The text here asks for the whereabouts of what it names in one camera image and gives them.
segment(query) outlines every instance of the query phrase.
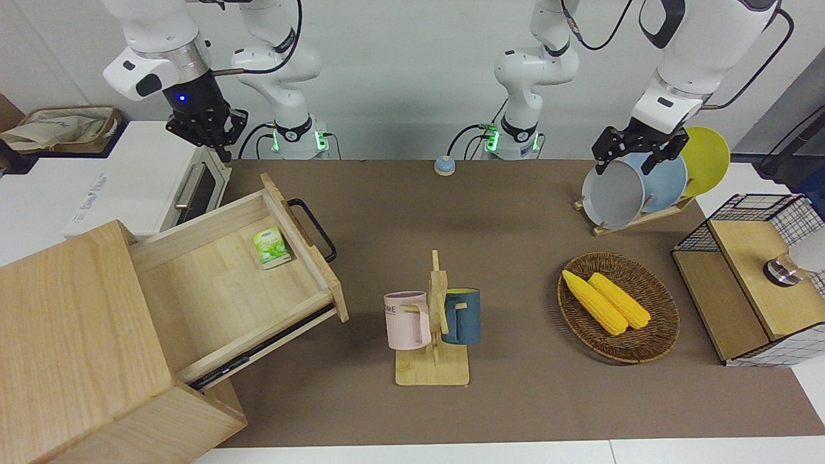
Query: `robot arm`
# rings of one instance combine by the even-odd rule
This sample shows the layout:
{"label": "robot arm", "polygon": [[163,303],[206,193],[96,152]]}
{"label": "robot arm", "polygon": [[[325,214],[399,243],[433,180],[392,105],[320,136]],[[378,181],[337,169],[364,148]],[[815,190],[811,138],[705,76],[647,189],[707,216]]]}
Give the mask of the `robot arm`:
{"label": "robot arm", "polygon": [[[567,4],[575,10],[578,0]],[[570,82],[578,72],[578,54],[570,47],[560,0],[536,0],[530,32],[541,46],[508,50],[496,60],[496,79],[508,99],[487,151],[501,159],[522,159],[535,147],[544,102],[533,87]]]}
{"label": "robot arm", "polygon": [[663,50],[662,62],[630,112],[624,130],[607,127],[592,147],[596,170],[629,153],[652,153],[642,167],[675,159],[688,141],[682,129],[716,92],[776,14],[779,0],[660,0],[659,31],[642,26]]}
{"label": "robot arm", "polygon": [[128,47],[103,71],[125,97],[138,101],[156,92],[172,107],[167,129],[192,144],[215,149],[227,163],[226,147],[247,122],[234,110],[210,70],[211,58],[184,0],[103,0],[123,28]]}
{"label": "robot arm", "polygon": [[308,81],[321,73],[318,52],[298,39],[299,31],[292,27],[290,16],[283,13],[280,0],[252,0],[240,5],[241,16],[249,33],[266,42],[237,50],[232,57],[236,69],[278,70],[271,73],[244,73],[238,80],[257,90],[272,110],[275,129],[273,149],[285,159],[312,159],[327,146],[323,139],[323,123],[309,113],[304,94],[292,83]]}

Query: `brown tabletop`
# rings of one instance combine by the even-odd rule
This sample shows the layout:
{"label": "brown tabletop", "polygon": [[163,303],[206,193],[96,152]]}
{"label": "brown tabletop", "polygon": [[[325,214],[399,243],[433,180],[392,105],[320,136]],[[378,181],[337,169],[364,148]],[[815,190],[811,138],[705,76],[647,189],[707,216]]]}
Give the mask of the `brown tabletop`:
{"label": "brown tabletop", "polygon": [[[703,220],[699,207],[593,237],[571,206],[591,166],[469,162],[441,178],[432,161],[233,162],[226,201],[259,190],[262,172],[307,201],[338,247],[332,269],[351,319],[234,376],[249,426],[222,446],[825,433],[790,369],[720,365],[670,256]],[[483,340],[469,347],[466,387],[394,384],[382,295],[426,290],[431,249],[452,286],[481,289]],[[681,335],[667,356],[611,365],[559,323],[561,269],[594,250],[638,260],[670,290]]]}

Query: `white wall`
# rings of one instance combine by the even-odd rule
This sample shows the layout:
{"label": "white wall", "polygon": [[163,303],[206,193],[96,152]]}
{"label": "white wall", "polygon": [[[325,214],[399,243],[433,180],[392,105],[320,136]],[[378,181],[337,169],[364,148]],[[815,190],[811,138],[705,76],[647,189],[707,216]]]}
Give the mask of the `white wall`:
{"label": "white wall", "polygon": [[[715,0],[695,0],[697,2]],[[639,32],[636,2],[614,43],[601,52],[580,50],[572,83],[545,88],[540,130],[545,157],[589,158],[606,125],[624,126],[661,52]],[[321,76],[302,84],[310,109],[337,132],[349,158],[435,158],[468,124],[489,121],[506,96],[493,77],[498,53],[533,46],[531,0],[306,0],[303,39],[324,58]],[[600,42],[624,2],[582,2],[577,20],[585,38]],[[820,18],[825,2],[785,2],[797,22],[786,51],[740,101],[700,114],[691,125],[710,125],[734,146],[825,45]],[[255,40],[234,7],[190,5],[216,67]],[[760,38],[719,90],[733,94],[785,32],[782,21]],[[125,46],[99,0],[0,2],[0,92],[24,112],[51,104],[113,104],[133,119],[166,119],[160,96],[129,102],[108,88],[102,69]],[[263,100],[234,78],[221,78],[224,95],[249,110],[251,125],[267,119]]]}

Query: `corn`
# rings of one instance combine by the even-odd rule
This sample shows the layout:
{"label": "corn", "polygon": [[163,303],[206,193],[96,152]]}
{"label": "corn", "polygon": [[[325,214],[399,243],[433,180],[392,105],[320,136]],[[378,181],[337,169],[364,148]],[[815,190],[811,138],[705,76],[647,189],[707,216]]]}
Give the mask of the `corn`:
{"label": "corn", "polygon": [[570,271],[562,271],[562,276],[573,296],[608,334],[619,335],[627,330],[625,317],[589,283]]}
{"label": "corn", "polygon": [[650,313],[647,312],[632,296],[622,290],[620,286],[600,274],[593,273],[590,285],[599,291],[613,306],[627,319],[630,327],[641,329],[650,322]]}

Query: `oven handle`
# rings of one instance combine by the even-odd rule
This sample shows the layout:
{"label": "oven handle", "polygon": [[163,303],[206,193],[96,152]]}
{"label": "oven handle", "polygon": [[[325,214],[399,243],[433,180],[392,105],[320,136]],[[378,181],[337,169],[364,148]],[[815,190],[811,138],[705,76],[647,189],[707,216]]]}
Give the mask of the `oven handle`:
{"label": "oven handle", "polygon": [[186,211],[192,207],[192,201],[195,200],[195,193],[198,191],[200,181],[206,172],[206,163],[195,164],[189,169],[189,175],[186,176],[186,183],[183,184],[183,190],[175,201],[175,209]]}

